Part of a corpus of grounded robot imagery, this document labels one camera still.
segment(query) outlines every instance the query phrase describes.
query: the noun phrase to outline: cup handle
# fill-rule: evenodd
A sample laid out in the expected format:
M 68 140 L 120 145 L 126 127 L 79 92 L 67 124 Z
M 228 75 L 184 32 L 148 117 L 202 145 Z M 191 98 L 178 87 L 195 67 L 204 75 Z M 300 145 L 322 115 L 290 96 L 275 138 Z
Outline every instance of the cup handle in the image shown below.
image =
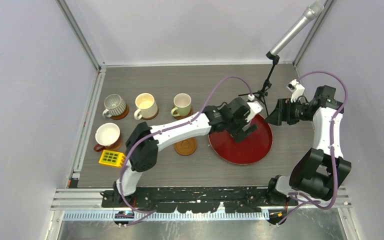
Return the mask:
M 100 152 L 100 151 L 102 151 L 102 150 L 104 150 L 105 149 L 105 146 L 102 146 L 101 144 L 96 144 L 94 147 L 93 147 L 93 150 L 95 151 L 95 152 Z
M 173 117 L 180 117 L 180 114 L 175 114 L 175 111 L 177 111 L 178 110 L 178 107 L 177 106 L 175 106 L 172 110 L 171 110 L 171 115 L 173 116 Z
M 137 109 L 137 110 L 134 112 L 134 114 L 133 114 L 134 119 L 136 119 L 136 120 L 140 120 L 140 119 L 142 118 L 142 115 L 139 114 L 140 112 L 141 112 L 140 109 Z
M 104 118 L 111 118 L 113 115 L 110 114 L 110 111 L 108 109 L 105 109 L 103 112 L 102 112 L 102 117 Z

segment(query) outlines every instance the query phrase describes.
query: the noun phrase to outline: yellow sponge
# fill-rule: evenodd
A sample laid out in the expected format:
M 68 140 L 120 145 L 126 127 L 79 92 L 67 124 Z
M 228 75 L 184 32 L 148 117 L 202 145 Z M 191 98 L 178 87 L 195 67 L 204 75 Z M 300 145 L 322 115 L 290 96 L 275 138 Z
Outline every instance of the yellow sponge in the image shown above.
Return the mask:
M 126 155 L 122 152 L 104 150 L 100 156 L 99 163 L 110 167 L 121 168 L 125 159 Z

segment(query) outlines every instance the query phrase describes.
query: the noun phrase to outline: green mug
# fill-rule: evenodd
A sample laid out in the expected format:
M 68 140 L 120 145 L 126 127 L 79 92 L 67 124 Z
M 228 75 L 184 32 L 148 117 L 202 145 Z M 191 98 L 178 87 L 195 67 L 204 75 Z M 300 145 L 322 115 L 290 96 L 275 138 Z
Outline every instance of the green mug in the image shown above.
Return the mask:
M 171 110 L 173 117 L 184 117 L 191 112 L 192 99 L 186 93 L 179 93 L 174 97 L 174 108 Z

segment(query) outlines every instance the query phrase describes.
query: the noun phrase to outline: white mug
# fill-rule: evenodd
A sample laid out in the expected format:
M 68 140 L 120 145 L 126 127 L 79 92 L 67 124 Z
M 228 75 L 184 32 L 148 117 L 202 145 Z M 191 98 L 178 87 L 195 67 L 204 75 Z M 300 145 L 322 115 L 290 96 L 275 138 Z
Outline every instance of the white mug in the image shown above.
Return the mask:
M 134 119 L 151 119 L 158 113 L 157 103 L 154 97 L 149 93 L 142 93 L 134 101 L 137 110 L 134 112 Z
M 102 112 L 104 118 L 111 118 L 113 116 L 119 116 L 126 110 L 126 101 L 118 95 L 111 94 L 105 98 L 103 101 L 103 106 L 105 110 Z
M 191 112 L 192 99 L 186 93 L 179 93 L 174 97 L 174 108 L 171 110 L 173 117 L 184 117 Z
M 120 128 L 115 123 L 102 124 L 95 133 L 95 140 L 98 143 L 93 150 L 100 152 L 111 147 L 120 138 Z

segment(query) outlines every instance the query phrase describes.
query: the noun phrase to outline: striped mug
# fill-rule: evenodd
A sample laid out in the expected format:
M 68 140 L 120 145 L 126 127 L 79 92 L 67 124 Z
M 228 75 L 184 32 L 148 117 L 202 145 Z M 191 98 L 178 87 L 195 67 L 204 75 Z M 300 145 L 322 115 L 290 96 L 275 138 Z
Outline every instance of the striped mug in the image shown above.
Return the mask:
M 111 118 L 114 116 L 121 115 L 126 110 L 126 102 L 118 94 L 111 94 L 103 101 L 105 110 L 102 113 L 104 118 Z

